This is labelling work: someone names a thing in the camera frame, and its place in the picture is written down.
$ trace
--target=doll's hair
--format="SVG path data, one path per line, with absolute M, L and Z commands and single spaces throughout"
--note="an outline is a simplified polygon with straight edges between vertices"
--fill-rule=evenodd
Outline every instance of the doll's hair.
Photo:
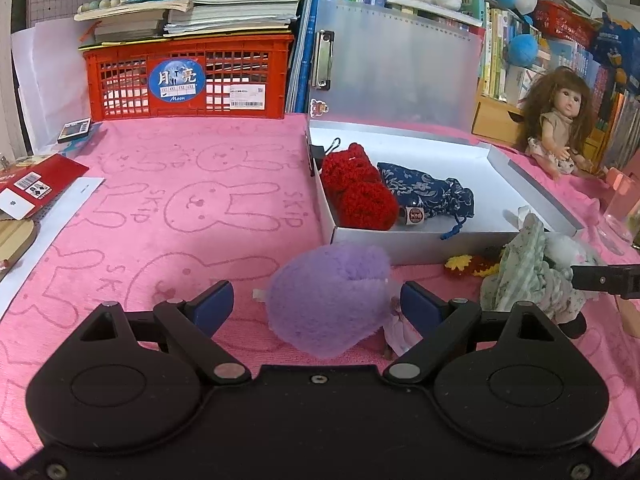
M 539 77 L 533 83 L 522 111 L 526 131 L 526 136 L 522 140 L 523 143 L 526 143 L 530 137 L 534 139 L 542 137 L 540 115 L 553 109 L 556 92 L 562 88 L 573 90 L 582 96 L 580 112 L 574 118 L 569 133 L 569 147 L 582 153 L 584 143 L 591 134 L 594 125 L 591 90 L 580 76 L 565 66 L 558 67 L 553 72 Z

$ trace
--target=pink tablecloth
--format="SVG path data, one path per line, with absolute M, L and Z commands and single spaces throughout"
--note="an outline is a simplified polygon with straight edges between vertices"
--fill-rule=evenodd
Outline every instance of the pink tablecloth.
M 106 182 L 61 232 L 31 273 L 0 323 L 0 460 L 25 460 L 40 443 L 24 407 L 29 380 L 100 301 L 127 310 L 195 297 L 212 282 L 236 290 L 231 318 L 215 336 L 252 371 L 263 363 L 384 366 L 380 335 L 345 355 L 320 362 L 279 341 L 268 329 L 254 288 L 296 254 L 321 242 L 308 178 L 303 116 L 283 121 L 167 119 L 106 123 L 78 160 Z M 512 153 L 588 226 L 598 184 L 568 177 L 554 184 L 530 161 Z M 611 262 L 636 262 L 631 250 Z M 399 280 L 416 280 L 445 300 L 476 298 L 480 280 L 453 280 L 442 266 L 399 267 Z M 611 298 L 584 308 L 589 329 L 578 341 L 610 390 L 610 409 L 596 447 L 620 464 L 640 447 L 640 343 L 622 331 Z

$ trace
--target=doll's face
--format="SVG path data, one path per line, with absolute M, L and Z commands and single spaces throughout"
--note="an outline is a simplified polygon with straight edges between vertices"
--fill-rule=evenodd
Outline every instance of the doll's face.
M 581 102 L 582 96 L 580 92 L 569 90 L 568 88 L 561 88 L 556 92 L 554 107 L 565 117 L 573 119 L 580 113 Z

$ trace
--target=red basket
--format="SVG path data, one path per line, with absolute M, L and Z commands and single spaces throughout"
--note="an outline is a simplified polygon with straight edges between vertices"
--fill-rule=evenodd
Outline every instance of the red basket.
M 544 36 L 577 41 L 591 47 L 595 35 L 591 23 L 569 9 L 548 0 L 540 0 L 533 13 L 534 24 Z
M 292 41 L 290 34 L 226 36 L 89 50 L 84 59 L 92 120 L 168 116 L 281 119 Z M 182 69 L 178 79 L 170 78 L 175 67 Z M 160 90 L 158 84 L 170 86 Z M 243 92 L 256 98 L 247 100 Z

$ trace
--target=red knitted toy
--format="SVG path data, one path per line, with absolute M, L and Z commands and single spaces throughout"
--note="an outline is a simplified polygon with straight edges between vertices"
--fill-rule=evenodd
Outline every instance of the red knitted toy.
M 320 179 L 341 227 L 388 231 L 398 219 L 396 197 L 361 145 L 353 143 L 343 152 L 327 155 Z

